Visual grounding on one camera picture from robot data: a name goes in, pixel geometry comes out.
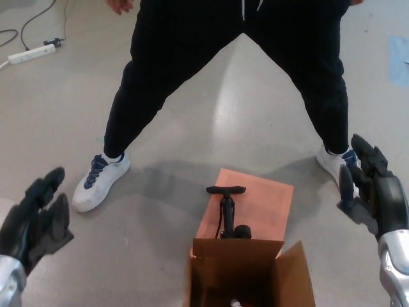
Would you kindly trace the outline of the person right hand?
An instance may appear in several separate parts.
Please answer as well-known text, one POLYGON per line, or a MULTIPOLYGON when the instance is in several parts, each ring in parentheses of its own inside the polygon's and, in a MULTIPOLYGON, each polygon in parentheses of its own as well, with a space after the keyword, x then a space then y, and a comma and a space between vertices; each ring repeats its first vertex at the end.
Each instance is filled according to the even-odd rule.
POLYGON ((107 6, 116 14, 128 13, 134 7, 133 0, 105 0, 107 6))

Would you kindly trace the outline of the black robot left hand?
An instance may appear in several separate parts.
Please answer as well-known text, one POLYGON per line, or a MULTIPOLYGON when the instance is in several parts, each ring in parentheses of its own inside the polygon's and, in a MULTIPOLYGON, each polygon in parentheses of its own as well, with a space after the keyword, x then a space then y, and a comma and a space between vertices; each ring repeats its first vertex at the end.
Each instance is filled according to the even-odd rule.
POLYGON ((18 260, 30 275, 39 261, 66 246, 74 235, 69 230, 66 194, 55 194, 65 178, 57 167, 37 178, 14 205, 1 226, 1 254, 18 260))

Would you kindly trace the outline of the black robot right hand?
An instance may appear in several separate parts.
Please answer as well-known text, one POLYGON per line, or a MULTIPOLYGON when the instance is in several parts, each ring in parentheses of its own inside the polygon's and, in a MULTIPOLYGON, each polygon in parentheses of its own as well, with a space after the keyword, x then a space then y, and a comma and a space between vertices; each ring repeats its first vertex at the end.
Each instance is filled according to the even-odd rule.
POLYGON ((407 230, 408 201, 400 179, 388 169, 388 160, 358 134, 352 136, 351 145, 360 166, 341 166, 338 209, 354 223, 366 225, 377 240, 407 230))

